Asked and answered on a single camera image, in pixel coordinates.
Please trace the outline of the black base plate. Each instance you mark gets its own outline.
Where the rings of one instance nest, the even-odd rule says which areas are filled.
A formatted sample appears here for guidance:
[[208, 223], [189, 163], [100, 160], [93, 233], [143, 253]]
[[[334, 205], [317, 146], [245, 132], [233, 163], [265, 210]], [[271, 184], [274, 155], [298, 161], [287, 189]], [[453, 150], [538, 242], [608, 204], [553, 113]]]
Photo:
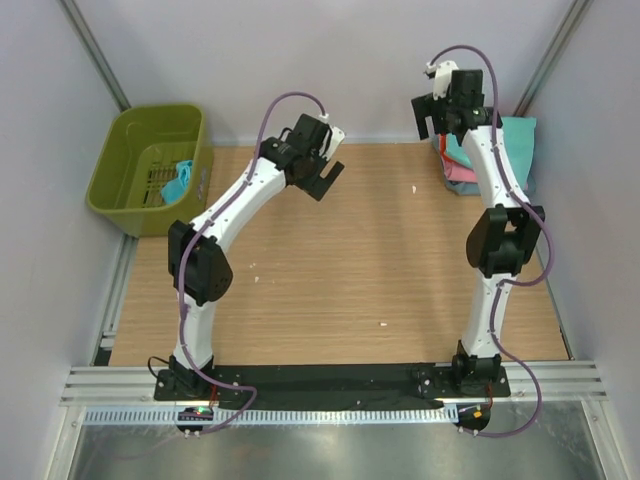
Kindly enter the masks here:
[[306, 409], [311, 405], [341, 408], [358, 400], [437, 400], [493, 395], [510, 396], [503, 367], [486, 376], [464, 377], [446, 363], [219, 365], [208, 364], [200, 374], [180, 363], [157, 374], [157, 400], [208, 400], [217, 394], [221, 405], [232, 407], [257, 390], [259, 409], [282, 406]]

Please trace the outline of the pink folded t shirt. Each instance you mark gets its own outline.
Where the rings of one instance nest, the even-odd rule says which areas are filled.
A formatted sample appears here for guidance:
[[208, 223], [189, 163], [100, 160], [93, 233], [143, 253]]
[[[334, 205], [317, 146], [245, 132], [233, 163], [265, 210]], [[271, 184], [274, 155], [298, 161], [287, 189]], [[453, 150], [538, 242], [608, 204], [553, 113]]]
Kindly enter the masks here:
[[445, 178], [450, 182], [476, 183], [474, 171], [456, 162], [446, 152], [441, 154]]

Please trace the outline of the grey blue folded t shirt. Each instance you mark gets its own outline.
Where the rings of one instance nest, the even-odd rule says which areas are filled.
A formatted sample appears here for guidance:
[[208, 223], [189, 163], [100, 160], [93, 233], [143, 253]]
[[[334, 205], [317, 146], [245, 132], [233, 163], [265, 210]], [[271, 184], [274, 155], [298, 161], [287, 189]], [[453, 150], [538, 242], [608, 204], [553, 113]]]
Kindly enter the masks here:
[[[447, 190], [453, 192], [459, 196], [479, 196], [480, 190], [477, 183], [473, 182], [459, 182], [449, 180], [445, 174], [442, 174], [444, 186]], [[532, 175], [527, 177], [527, 181], [519, 183], [518, 186], [524, 192], [525, 195], [531, 195], [536, 191], [537, 184]]]

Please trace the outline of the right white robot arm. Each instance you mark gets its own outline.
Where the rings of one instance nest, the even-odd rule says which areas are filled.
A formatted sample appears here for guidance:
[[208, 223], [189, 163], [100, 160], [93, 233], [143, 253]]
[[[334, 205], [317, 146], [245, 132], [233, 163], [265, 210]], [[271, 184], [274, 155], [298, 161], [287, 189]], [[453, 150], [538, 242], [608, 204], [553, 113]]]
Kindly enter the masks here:
[[483, 74], [445, 61], [426, 68], [430, 93], [413, 99], [420, 138], [455, 136], [471, 161], [484, 212], [466, 240], [476, 272], [467, 328], [446, 370], [453, 390], [464, 396], [510, 394], [503, 353], [497, 346], [511, 289], [530, 261], [544, 210], [532, 206], [508, 159], [499, 114], [485, 106]]

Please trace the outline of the aluminium front rail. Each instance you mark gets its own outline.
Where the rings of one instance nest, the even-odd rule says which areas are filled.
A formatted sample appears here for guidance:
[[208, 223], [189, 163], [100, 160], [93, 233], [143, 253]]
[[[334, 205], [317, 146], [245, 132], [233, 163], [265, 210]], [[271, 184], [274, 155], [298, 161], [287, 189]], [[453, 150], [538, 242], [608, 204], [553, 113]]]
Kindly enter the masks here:
[[[546, 401], [604, 401], [604, 383], [592, 361], [533, 361], [528, 364]], [[155, 379], [143, 367], [74, 367], [63, 387], [62, 405], [145, 405], [153, 402]]]

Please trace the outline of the teal t shirt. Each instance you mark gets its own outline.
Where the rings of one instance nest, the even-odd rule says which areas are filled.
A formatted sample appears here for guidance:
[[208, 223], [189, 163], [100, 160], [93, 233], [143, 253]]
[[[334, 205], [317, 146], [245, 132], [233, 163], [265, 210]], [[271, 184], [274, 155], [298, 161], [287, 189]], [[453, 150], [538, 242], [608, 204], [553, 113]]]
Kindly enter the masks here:
[[[532, 117], [505, 117], [502, 120], [502, 124], [505, 146], [512, 170], [518, 183], [524, 183], [527, 181], [527, 177], [531, 175], [537, 120]], [[459, 164], [473, 170], [469, 157], [458, 144], [456, 137], [448, 134], [446, 138], [446, 153]], [[439, 154], [439, 136], [435, 141], [435, 150]]]

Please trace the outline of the orange folded t shirt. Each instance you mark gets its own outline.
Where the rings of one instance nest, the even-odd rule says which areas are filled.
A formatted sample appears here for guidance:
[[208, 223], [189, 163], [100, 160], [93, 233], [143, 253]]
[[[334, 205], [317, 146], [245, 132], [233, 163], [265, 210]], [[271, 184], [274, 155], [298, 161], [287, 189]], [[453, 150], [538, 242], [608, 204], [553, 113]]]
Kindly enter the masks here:
[[447, 138], [446, 135], [439, 135], [439, 155], [443, 162], [448, 162], [448, 155], [446, 153]]

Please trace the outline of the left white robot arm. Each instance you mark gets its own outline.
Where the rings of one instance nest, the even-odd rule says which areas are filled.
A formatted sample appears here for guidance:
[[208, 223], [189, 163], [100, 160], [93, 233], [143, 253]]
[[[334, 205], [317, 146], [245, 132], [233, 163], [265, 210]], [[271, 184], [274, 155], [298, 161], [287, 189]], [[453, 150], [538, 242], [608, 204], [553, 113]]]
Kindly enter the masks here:
[[156, 398], [199, 400], [211, 390], [212, 330], [218, 301], [233, 280], [227, 254], [254, 215], [288, 186], [321, 200], [344, 166], [331, 160], [345, 138], [327, 114], [300, 115], [295, 126], [258, 144], [232, 186], [190, 222], [175, 221], [168, 234], [169, 272], [179, 302], [178, 339]]

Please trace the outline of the green plastic tub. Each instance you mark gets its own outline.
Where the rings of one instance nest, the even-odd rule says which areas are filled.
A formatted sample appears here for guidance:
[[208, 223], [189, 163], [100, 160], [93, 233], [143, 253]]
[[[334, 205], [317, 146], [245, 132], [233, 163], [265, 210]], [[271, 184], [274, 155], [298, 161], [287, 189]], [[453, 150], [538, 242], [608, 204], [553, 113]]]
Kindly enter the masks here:
[[[185, 192], [166, 202], [161, 190], [191, 163]], [[170, 225], [206, 209], [213, 163], [206, 118], [193, 104], [134, 107], [111, 124], [86, 203], [132, 237], [165, 236]]]

